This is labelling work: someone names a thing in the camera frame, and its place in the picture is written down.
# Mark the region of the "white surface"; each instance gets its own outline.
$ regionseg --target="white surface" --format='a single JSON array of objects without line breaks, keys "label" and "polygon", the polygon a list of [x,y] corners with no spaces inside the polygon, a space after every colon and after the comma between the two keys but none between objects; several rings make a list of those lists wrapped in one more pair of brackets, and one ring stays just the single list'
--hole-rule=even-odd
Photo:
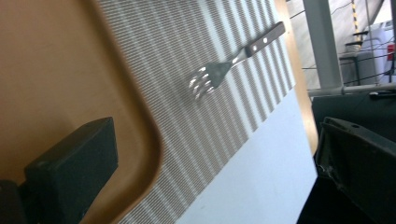
[{"label": "white surface", "polygon": [[290,91],[177,223],[296,223],[316,177]]}]

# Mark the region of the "fork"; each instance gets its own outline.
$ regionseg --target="fork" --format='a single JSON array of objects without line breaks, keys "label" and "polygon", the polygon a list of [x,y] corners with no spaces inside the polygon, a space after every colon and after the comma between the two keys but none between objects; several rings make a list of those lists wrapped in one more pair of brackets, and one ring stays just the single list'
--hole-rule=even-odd
[{"label": "fork", "polygon": [[194,99],[199,100],[204,95],[212,93],[233,67],[259,52],[284,33],[285,25],[283,21],[280,21],[263,36],[243,47],[238,55],[230,61],[224,63],[207,63],[204,67],[192,72],[189,89]]}]

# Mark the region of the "orange tray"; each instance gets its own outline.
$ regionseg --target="orange tray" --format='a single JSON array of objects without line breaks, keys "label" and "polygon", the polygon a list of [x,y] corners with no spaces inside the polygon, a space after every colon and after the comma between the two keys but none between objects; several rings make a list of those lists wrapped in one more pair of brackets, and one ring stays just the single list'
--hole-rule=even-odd
[{"label": "orange tray", "polygon": [[86,1],[1,1],[0,179],[82,124],[113,117],[119,168],[82,223],[120,220],[148,193],[163,142],[102,19]]}]

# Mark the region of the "floor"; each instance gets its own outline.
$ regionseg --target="floor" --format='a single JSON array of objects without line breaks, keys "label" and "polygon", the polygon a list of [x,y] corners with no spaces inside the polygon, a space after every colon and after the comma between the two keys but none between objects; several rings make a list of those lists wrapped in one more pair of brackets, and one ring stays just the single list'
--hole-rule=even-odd
[{"label": "floor", "polygon": [[[367,3],[365,0],[354,1],[359,31],[364,30],[369,23],[375,21],[376,15],[382,6],[382,2],[382,0],[367,0]],[[355,41],[352,36],[352,34],[355,33],[352,2],[350,0],[329,0],[329,4],[332,13],[332,28],[338,54],[341,55],[345,52],[356,50],[352,47],[347,48],[345,46],[345,43]],[[319,89],[318,71],[315,69],[315,57],[304,13],[303,0],[290,0],[287,5],[302,62],[302,69],[304,70],[306,86],[309,90]],[[341,71],[345,82],[356,79],[354,73],[351,72],[353,71],[352,64],[342,65]]]}]

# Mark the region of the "white striped panel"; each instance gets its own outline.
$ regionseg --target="white striped panel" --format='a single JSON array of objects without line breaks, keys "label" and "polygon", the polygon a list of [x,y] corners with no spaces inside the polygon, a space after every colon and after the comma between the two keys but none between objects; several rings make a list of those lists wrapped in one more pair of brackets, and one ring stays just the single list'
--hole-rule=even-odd
[{"label": "white striped panel", "polygon": [[145,219],[150,218],[150,220],[146,220],[147,223],[161,223],[161,221],[157,218],[156,213],[153,212],[151,209],[151,204],[149,203],[141,203],[142,207],[148,214],[148,216],[145,216]]},{"label": "white striped panel", "polygon": [[172,204],[170,204],[166,198],[164,197],[164,192],[162,191],[161,188],[156,188],[156,190],[153,191],[154,194],[157,195],[157,197],[160,199],[161,203],[163,203],[163,206],[166,207],[169,211],[168,215],[171,216],[172,219],[176,220],[178,219],[178,215],[175,213],[174,211],[174,207],[172,206]]},{"label": "white striped panel", "polygon": [[[219,40],[219,35],[218,32],[216,31],[216,26],[212,21],[212,18],[209,13],[209,8],[206,5],[205,1],[200,1],[199,6],[201,9],[201,13],[203,14],[205,18],[205,25],[207,28],[207,31],[210,33],[210,39],[212,40],[213,46],[216,48],[216,53],[219,55],[219,59],[221,61],[226,61],[227,56],[224,53],[224,50],[222,48],[221,42]],[[233,96],[233,101],[236,104],[236,109],[238,111],[238,114],[242,120],[242,124],[244,125],[245,132],[247,133],[247,136],[251,136],[253,133],[253,128],[250,126],[250,123],[248,121],[248,114],[245,111],[245,108],[242,104],[242,99],[239,95],[238,89],[236,87],[235,81],[233,79],[233,76],[227,76],[224,81],[227,81],[231,94]]]},{"label": "white striped panel", "polygon": [[288,51],[286,50],[285,37],[280,38],[280,48],[282,49],[282,56],[284,57],[284,59],[286,61],[287,76],[288,76],[288,79],[290,80],[290,85],[291,85],[290,88],[292,88],[296,84],[296,81],[294,79],[293,70],[291,69],[289,54],[288,54]]},{"label": "white striped panel", "polygon": [[[193,10],[191,10],[191,4],[187,4],[187,5],[189,6],[190,12],[193,12]],[[195,19],[194,17],[193,17],[193,22],[194,22],[194,24],[197,24],[197,21],[196,21],[196,19]],[[202,36],[201,31],[198,31],[198,32],[196,32],[196,33],[198,34],[198,38],[199,38],[200,40],[203,39],[203,36]],[[205,50],[205,55],[206,55],[207,58],[209,58],[209,55],[208,55],[208,53],[207,53],[206,50]],[[219,95],[221,96],[221,99],[226,99],[226,96],[224,95],[223,91],[218,91],[217,94],[219,94]],[[216,107],[219,107],[219,99],[216,97],[216,98],[214,99],[214,101],[215,101]],[[226,101],[224,101],[224,103],[225,103],[225,106],[226,106],[227,111],[232,111],[232,110],[231,110],[231,106],[230,106],[230,104],[229,104],[229,101],[226,100]],[[242,139],[243,139],[243,136],[242,136],[242,134],[241,134],[242,130],[239,129],[239,125],[237,125],[236,122],[235,122],[236,116],[233,115],[233,117],[235,118],[235,119],[232,119],[233,128],[236,130],[238,136],[237,136],[237,137],[233,137],[233,138],[232,138],[232,139],[233,139],[232,142],[233,142],[233,145],[236,147],[236,144],[235,144],[234,139],[238,138],[240,141],[243,141],[243,140],[242,140]],[[226,132],[227,132],[227,134],[228,134],[229,136],[232,136],[229,129],[226,129]],[[229,153],[229,150],[226,150],[226,153],[227,153],[227,157],[230,158],[231,155],[230,155],[230,153]]]},{"label": "white striped panel", "polygon": [[[224,19],[222,19],[222,20],[227,20],[226,15],[225,15],[225,13],[224,13],[224,10],[222,10],[222,9],[224,8],[223,4],[221,3],[221,1],[218,1],[217,3],[218,3],[218,10],[219,10],[219,13],[221,13],[221,14],[222,14],[222,17],[224,18]],[[244,35],[244,32],[243,32],[242,24],[241,24],[240,20],[235,20],[235,23],[237,23],[237,27],[238,27],[238,32],[239,32],[239,34],[242,33],[242,34],[240,35],[240,36],[241,36],[242,42],[247,42],[247,40],[245,39],[245,35]],[[228,37],[229,37],[229,39],[232,39],[232,40],[233,40],[233,34],[231,34],[231,36],[228,35]],[[254,79],[254,83],[255,83],[254,88],[256,88],[256,91],[259,93],[260,104],[263,105],[265,116],[267,116],[267,115],[270,113],[270,110],[269,110],[269,108],[268,108],[268,104],[267,104],[267,102],[266,102],[266,98],[265,98],[265,96],[264,96],[264,94],[263,94],[263,91],[262,91],[262,90],[263,90],[262,84],[261,84],[261,82],[258,80],[258,73],[257,73],[257,70],[256,70],[256,68],[255,68],[255,66],[254,66],[254,64],[253,64],[253,61],[252,61],[251,59],[247,60],[247,66],[249,67],[249,69],[250,69],[250,71],[251,71],[251,73],[252,73],[251,75],[253,75],[253,79]],[[256,120],[257,120],[258,123],[260,123],[260,122],[262,121],[262,119],[258,119],[258,118],[257,118],[257,115],[255,115],[255,118],[256,118]]]},{"label": "white striped panel", "polygon": [[[273,42],[273,44],[275,45],[274,46],[274,52],[275,52],[275,56],[278,58],[278,59],[280,59],[281,57],[282,57],[282,55],[281,55],[281,53],[283,53],[283,52],[279,52],[279,48],[278,48],[278,41],[274,41]],[[287,76],[289,75],[288,74],[288,70],[287,70],[287,67],[284,67],[282,64],[282,62],[279,62],[280,63],[280,70],[281,71],[279,71],[279,76],[280,76],[280,78],[281,78],[281,82],[283,82],[283,85],[285,86],[285,88],[286,88],[286,91],[288,91],[289,90],[289,84],[288,84],[288,80],[287,80]]]},{"label": "white striped panel", "polygon": [[[260,12],[258,11],[257,2],[254,3],[254,7],[255,7],[255,13],[256,13],[256,14],[257,14],[257,13],[260,14]],[[267,9],[267,7],[263,8],[262,10],[263,10],[264,13],[265,13],[265,18],[268,18],[268,15],[266,14],[266,12],[267,12],[266,9]],[[260,16],[258,17],[258,15],[256,15],[256,18],[258,18],[258,21],[261,21]],[[277,57],[278,59],[280,59],[282,56],[286,56],[286,57],[288,56],[288,54],[285,55],[284,52],[279,52],[277,47],[274,47],[274,49],[275,49],[276,57]],[[289,87],[289,85],[288,85],[288,80],[287,80],[287,76],[289,76],[290,74],[288,73],[287,70],[285,70],[286,68],[283,67],[282,65],[280,66],[280,68],[282,69],[281,72],[279,71],[279,72],[280,72],[280,73],[279,73],[279,74],[280,74],[280,77],[282,78],[282,82],[283,82],[284,86],[285,86],[286,89],[288,90],[289,88],[291,88],[291,87]]]},{"label": "white striped panel", "polygon": [[268,12],[272,12],[272,17],[271,20],[273,21],[279,21],[279,17],[276,13],[276,8],[274,2],[268,2],[268,1],[261,1],[262,2],[262,8]]},{"label": "white striped panel", "polygon": [[[151,10],[154,10],[154,8],[152,7],[151,2],[149,2],[149,5],[150,5],[150,9],[151,9]],[[156,18],[156,23],[157,23],[157,28],[159,28],[160,31],[161,31],[161,33],[162,33],[163,39],[166,39],[166,38],[167,38],[167,37],[166,37],[166,32],[163,30],[163,27],[161,26],[161,23],[159,22],[158,18]],[[167,47],[167,49],[169,50],[169,52],[171,52],[172,48],[167,44],[168,41],[163,41],[163,43],[165,44],[165,46]],[[190,56],[189,53],[187,53],[185,50],[183,50],[183,54],[185,55],[185,57],[189,57],[189,56]],[[170,62],[172,62],[172,64],[177,64],[177,59],[175,58],[175,56],[174,56],[173,54],[169,54],[169,58],[172,59],[172,60],[170,60]],[[182,74],[182,73],[183,73],[182,71],[179,70],[179,67],[175,67],[175,70],[176,70],[179,74]],[[172,81],[172,80],[170,80],[169,78],[167,78],[167,81],[168,81],[168,83],[169,83],[169,86],[171,86],[171,87],[174,86],[174,85],[172,85],[172,84],[173,84],[173,81]],[[173,91],[173,95],[178,96],[177,90]],[[182,108],[180,111],[182,112],[182,114],[183,114],[183,116],[184,116],[184,120],[191,119],[191,115],[189,115],[189,114],[187,113],[186,109],[183,108],[183,106],[180,106],[180,108]],[[202,118],[201,115],[197,115],[197,116],[195,116],[195,117],[198,119],[199,123],[202,125],[203,128],[209,129],[209,127],[207,126],[207,124],[208,124],[207,121],[205,122],[205,121],[203,120],[203,118]],[[214,120],[213,118],[210,118],[210,117],[209,117],[209,121],[212,121],[212,123],[215,123],[215,120]],[[190,132],[194,133],[194,135],[196,135],[196,136],[199,136],[199,134],[196,132],[196,127],[194,127],[194,126],[191,124],[191,122],[187,122],[187,125],[189,126],[189,131],[190,131]],[[204,134],[205,134],[206,138],[209,139],[211,145],[214,146],[213,139],[212,139],[212,137],[209,135],[209,133],[204,133]],[[207,167],[209,168],[210,173],[211,173],[212,175],[215,175],[216,172],[215,172],[215,170],[214,170],[214,168],[213,168],[213,165],[212,165],[211,162],[210,162],[210,159],[208,158],[207,154],[206,154],[205,151],[204,151],[205,148],[204,148],[203,145],[201,144],[201,141],[196,140],[195,142],[198,143],[198,144],[197,144],[197,145],[198,145],[198,148],[199,148],[201,154],[202,154],[203,157],[204,157],[205,164],[206,164]],[[222,138],[220,138],[220,143],[225,147],[224,140],[223,140]],[[221,162],[221,160],[220,160],[220,158],[219,158],[219,153],[217,153],[217,151],[215,151],[215,158],[216,158],[218,164],[221,165],[222,162]]]},{"label": "white striped panel", "polygon": [[[222,10],[224,8],[223,4],[220,1],[216,1],[216,5],[217,5],[218,13],[219,13],[219,16],[220,16],[220,19],[221,19],[221,25],[223,27],[230,27],[230,23],[228,23],[227,16],[225,15],[224,10]],[[227,35],[227,40],[229,40],[229,42],[230,42],[230,47],[232,48],[231,52],[237,52],[238,51],[238,45],[235,42],[232,30],[231,29],[227,29],[227,28],[224,29],[224,30],[225,30],[225,34]],[[248,103],[250,105],[250,108],[252,109],[252,113],[253,113],[254,119],[256,120],[256,125],[258,125],[259,122],[262,119],[261,119],[261,116],[259,114],[259,110],[257,108],[257,105],[254,102],[253,93],[250,90],[250,85],[249,85],[248,79],[247,79],[247,75],[248,74],[246,73],[246,70],[241,65],[242,64],[237,65],[239,76],[241,76],[242,84],[244,85],[245,91],[247,93]],[[234,78],[235,76],[238,76],[238,75],[233,73],[233,72],[231,72],[231,74],[227,75],[226,79],[228,77],[233,77]]]},{"label": "white striped panel", "polygon": [[[258,3],[257,3],[257,1],[252,1],[252,4],[253,4],[253,9],[254,9],[254,16],[256,17],[256,21],[257,21],[257,23],[259,25],[259,30],[263,31],[264,30],[264,25],[263,25],[263,22],[262,22],[262,17],[260,16],[259,7],[257,6]],[[257,73],[256,76],[266,76],[265,74],[261,74],[260,71],[258,71],[257,69],[254,69],[252,71]],[[267,88],[267,86],[261,86],[261,88],[262,88],[262,90],[260,91],[260,93],[262,93],[262,95],[263,95],[262,99],[264,99],[266,101],[267,98],[265,97],[263,90],[264,89],[268,89],[268,88]],[[274,104],[275,96],[274,96],[274,92],[273,91],[269,91],[269,98],[273,102],[273,105],[276,105],[276,104]],[[264,110],[265,110],[265,113],[266,113],[267,116],[269,115],[269,113],[271,113],[271,111],[269,109],[269,106],[268,106],[268,103],[264,104]]]},{"label": "white striped panel", "polygon": [[[242,9],[243,9],[245,15],[251,16],[248,13],[248,7],[246,5],[246,2],[241,2],[241,5],[242,5]],[[251,34],[251,37],[250,37],[251,40],[256,39],[258,37],[258,35],[260,35],[260,32],[256,32],[256,29],[254,28],[252,22],[247,23],[247,28],[249,29],[249,32]],[[260,31],[264,31],[264,27],[261,23],[259,23],[258,28]],[[264,107],[265,114],[266,114],[266,116],[268,116],[269,113],[271,113],[271,111],[269,109],[267,98],[265,97],[264,91],[263,91],[264,88],[266,88],[266,87],[262,86],[262,83],[259,80],[259,76],[263,76],[263,74],[260,74],[260,72],[257,70],[257,68],[255,67],[254,62],[252,60],[249,60],[248,66],[249,66],[249,69],[253,75],[254,81],[256,83],[256,88],[258,88],[258,93],[260,93],[260,99],[261,99],[262,105]]]},{"label": "white striped panel", "polygon": [[[234,19],[235,19],[236,27],[238,28],[239,32],[242,33],[242,34],[241,34],[241,40],[242,40],[242,42],[247,43],[248,41],[247,41],[247,39],[246,39],[246,36],[245,36],[244,33],[243,33],[243,25],[242,25],[241,19],[239,18],[239,15],[238,15],[238,11],[237,11],[237,9],[236,9],[236,6],[235,6],[235,4],[230,3],[230,7],[231,7],[231,11],[232,11],[232,13],[233,13],[233,17],[234,17]],[[262,69],[265,69],[266,66],[265,66],[265,64],[263,63],[261,54],[258,53],[258,55],[256,55],[255,57],[259,57],[259,59],[260,59],[260,65],[261,65]],[[273,89],[272,85],[270,84],[268,74],[267,74],[267,73],[265,73],[265,74],[259,74],[259,76],[264,76],[265,84],[266,84],[266,86],[265,86],[264,88],[267,89],[267,90],[269,90],[269,97],[270,97],[271,101],[273,102],[273,105],[276,105],[275,92],[274,92],[274,89]]]},{"label": "white striped panel", "polygon": [[[267,13],[267,10],[265,10],[265,8],[263,9],[263,13],[264,13],[263,17],[265,18],[265,23],[267,24],[267,27],[269,27],[272,24],[269,21],[269,15]],[[267,56],[268,63],[270,64],[270,69],[272,71],[272,74],[274,75],[273,81],[276,84],[277,96],[279,99],[282,99],[283,98],[283,95],[281,93],[282,88],[280,87],[279,80],[277,78],[279,76],[280,71],[276,71],[275,62],[274,62],[275,57],[273,57],[273,55],[271,55],[269,48],[264,48],[264,52],[265,52],[265,55]]]},{"label": "white striped panel", "polygon": [[[122,20],[123,20],[123,21],[126,21],[125,18],[124,18],[124,14],[123,14],[123,12],[122,12],[122,9],[119,8],[119,7],[118,7],[118,12],[119,12],[119,14],[120,14]],[[132,27],[130,27],[130,25],[129,25],[127,22],[125,22],[124,25],[125,25],[125,27],[127,28],[126,30],[128,31],[129,35],[130,35],[131,37],[133,37],[133,30],[132,30]],[[142,55],[142,52],[143,52],[143,51],[141,51],[141,50],[137,50],[137,53],[140,54],[140,56],[141,56],[142,58],[144,58],[145,56]],[[144,63],[144,65],[147,67],[147,69],[149,69],[149,65],[146,64],[144,60],[143,60],[143,63]],[[154,77],[149,77],[149,78],[151,79],[151,81],[152,81],[153,83],[155,83],[155,78],[154,78]],[[156,91],[160,91],[160,90],[158,90],[158,85],[153,85],[153,88],[156,89]],[[163,96],[160,95],[159,97],[162,99],[162,102],[164,102]],[[166,113],[171,114],[171,111],[170,111],[170,108],[169,108],[169,107],[164,106],[164,108],[166,109]],[[177,125],[177,121],[175,120],[175,118],[173,118],[173,116],[169,116],[169,118],[170,118],[170,120],[172,120],[172,122],[173,122],[174,125]],[[180,139],[183,139],[183,134],[180,133],[179,131],[177,131],[177,135],[180,137]],[[176,158],[179,157],[179,155],[178,155],[177,153],[174,153],[174,156],[175,156]],[[181,167],[179,163],[178,163],[177,165],[179,166],[180,172],[181,172],[181,174],[184,176],[184,178],[186,178],[187,181],[191,182],[190,177],[189,177],[189,176],[187,175],[187,173],[186,173],[186,169],[185,169],[184,167]]]},{"label": "white striped panel", "polygon": [[[242,11],[244,12],[245,16],[247,18],[250,18],[251,15],[248,12],[247,2],[246,1],[240,1],[239,4],[242,6]],[[247,28],[248,28],[248,30],[250,32],[250,36],[248,38],[249,39],[257,38],[257,35],[259,35],[259,34],[256,34],[256,29],[254,29],[254,25],[253,25],[252,20],[247,20]]]}]

